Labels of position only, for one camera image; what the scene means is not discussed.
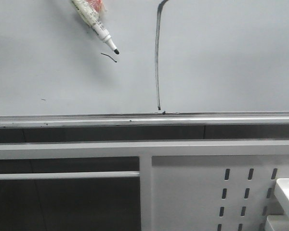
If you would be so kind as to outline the white black whiteboard marker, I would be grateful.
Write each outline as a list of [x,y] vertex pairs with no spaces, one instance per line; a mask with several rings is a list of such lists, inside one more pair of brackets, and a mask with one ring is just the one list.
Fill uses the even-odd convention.
[[92,9],[86,0],[71,0],[71,4],[85,24],[97,34],[99,40],[105,43],[115,54],[119,55],[117,46],[112,41],[109,31],[100,19],[100,14]]

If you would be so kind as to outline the red round magnet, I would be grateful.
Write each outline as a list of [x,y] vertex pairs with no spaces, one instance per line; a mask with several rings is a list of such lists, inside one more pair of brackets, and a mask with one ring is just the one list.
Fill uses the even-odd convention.
[[89,6],[94,9],[98,14],[103,15],[107,12],[107,8],[103,0],[86,0]]

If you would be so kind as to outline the white whiteboard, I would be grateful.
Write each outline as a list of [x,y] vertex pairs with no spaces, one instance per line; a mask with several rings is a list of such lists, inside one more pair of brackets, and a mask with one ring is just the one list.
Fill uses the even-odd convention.
[[289,124],[289,0],[0,0],[0,128]]

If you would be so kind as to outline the white perforated pegboard panel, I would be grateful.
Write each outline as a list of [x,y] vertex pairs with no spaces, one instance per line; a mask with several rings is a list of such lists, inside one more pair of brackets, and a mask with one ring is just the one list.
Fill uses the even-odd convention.
[[262,231],[289,155],[155,156],[153,230]]

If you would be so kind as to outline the lower white plastic tray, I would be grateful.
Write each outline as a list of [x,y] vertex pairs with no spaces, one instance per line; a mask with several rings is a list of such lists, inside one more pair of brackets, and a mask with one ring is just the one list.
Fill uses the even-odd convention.
[[284,215],[268,215],[265,222],[265,231],[286,231],[288,219]]

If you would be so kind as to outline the white metal stand frame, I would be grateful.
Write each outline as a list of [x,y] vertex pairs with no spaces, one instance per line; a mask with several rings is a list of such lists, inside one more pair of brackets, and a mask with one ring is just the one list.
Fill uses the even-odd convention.
[[155,156],[236,155],[289,140],[0,144],[0,231],[154,231]]

